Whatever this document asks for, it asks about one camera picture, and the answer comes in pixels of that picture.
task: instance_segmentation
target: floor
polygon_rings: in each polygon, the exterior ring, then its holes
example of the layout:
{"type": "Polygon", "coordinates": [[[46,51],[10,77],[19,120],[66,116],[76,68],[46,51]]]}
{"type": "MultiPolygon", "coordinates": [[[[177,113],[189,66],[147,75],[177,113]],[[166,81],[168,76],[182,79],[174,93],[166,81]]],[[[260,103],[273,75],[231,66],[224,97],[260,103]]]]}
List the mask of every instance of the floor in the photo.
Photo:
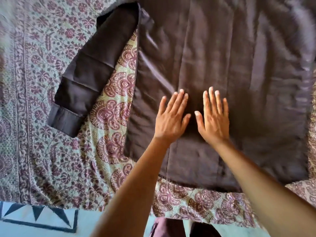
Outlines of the floor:
{"type": "MultiPolygon", "coordinates": [[[[92,232],[101,212],[84,210],[62,210],[47,206],[30,206],[0,202],[1,236],[32,237],[88,237],[92,232]]],[[[148,237],[155,217],[148,218],[144,237],[148,237]]],[[[188,230],[189,223],[184,221],[188,230]]],[[[214,225],[222,237],[269,237],[262,229],[243,228],[234,225],[214,225]]]]}

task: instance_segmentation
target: left hand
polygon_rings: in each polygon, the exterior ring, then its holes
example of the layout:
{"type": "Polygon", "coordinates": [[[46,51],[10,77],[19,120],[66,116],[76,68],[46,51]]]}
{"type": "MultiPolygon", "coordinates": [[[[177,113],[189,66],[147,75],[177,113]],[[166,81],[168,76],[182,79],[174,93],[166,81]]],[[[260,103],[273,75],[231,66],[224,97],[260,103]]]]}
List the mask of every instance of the left hand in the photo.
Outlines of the left hand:
{"type": "Polygon", "coordinates": [[[187,114],[182,118],[188,98],[189,95],[184,94],[184,90],[181,89],[179,94],[175,92],[172,95],[167,108],[165,108],[167,98],[164,96],[161,99],[154,138],[170,145],[184,133],[191,117],[191,114],[187,114]]]}

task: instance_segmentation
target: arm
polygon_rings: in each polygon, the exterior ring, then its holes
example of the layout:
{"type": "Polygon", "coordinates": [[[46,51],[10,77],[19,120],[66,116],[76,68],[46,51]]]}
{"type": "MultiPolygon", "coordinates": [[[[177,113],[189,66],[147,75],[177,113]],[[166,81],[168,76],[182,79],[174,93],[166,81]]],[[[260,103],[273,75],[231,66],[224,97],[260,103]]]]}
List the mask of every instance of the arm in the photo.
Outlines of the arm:
{"type": "Polygon", "coordinates": [[[261,170],[229,141],[227,100],[213,88],[203,94],[204,122],[196,111],[198,129],[231,169],[251,202],[260,222],[271,236],[315,236],[316,209],[261,170]]]}
{"type": "Polygon", "coordinates": [[[162,160],[189,123],[191,115],[182,119],[187,100],[188,94],[180,90],[165,108],[166,97],[162,98],[154,138],[109,203],[91,237],[143,236],[162,160]]]}

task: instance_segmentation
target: right hand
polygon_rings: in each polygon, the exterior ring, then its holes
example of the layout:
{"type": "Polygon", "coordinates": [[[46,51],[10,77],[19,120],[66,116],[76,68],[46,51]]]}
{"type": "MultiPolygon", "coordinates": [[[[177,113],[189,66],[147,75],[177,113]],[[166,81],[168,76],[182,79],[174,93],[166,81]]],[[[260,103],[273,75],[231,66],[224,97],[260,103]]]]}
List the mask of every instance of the right hand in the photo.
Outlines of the right hand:
{"type": "Polygon", "coordinates": [[[207,143],[214,147],[218,143],[229,140],[228,103],[224,98],[222,105],[219,91],[215,91],[214,96],[213,87],[209,88],[209,94],[211,103],[207,91],[203,93],[204,122],[199,111],[194,113],[199,133],[207,143]]]}

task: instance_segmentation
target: bedsheet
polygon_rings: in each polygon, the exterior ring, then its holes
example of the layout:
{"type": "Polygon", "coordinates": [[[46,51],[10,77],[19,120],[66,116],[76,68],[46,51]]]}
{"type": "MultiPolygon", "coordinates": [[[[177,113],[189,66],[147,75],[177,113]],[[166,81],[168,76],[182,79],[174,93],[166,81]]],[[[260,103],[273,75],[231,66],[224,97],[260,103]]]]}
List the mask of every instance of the bedsheet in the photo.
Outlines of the bedsheet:
{"type": "MultiPolygon", "coordinates": [[[[136,34],[79,138],[46,125],[59,75],[116,0],[1,0],[0,201],[96,210],[134,162],[123,153],[136,66],[136,34]]],[[[316,106],[316,93],[313,106],[316,106]]],[[[288,185],[316,206],[316,112],[309,130],[310,179],[288,185]]],[[[158,179],[152,214],[257,227],[243,194],[181,187],[158,179]]]]}

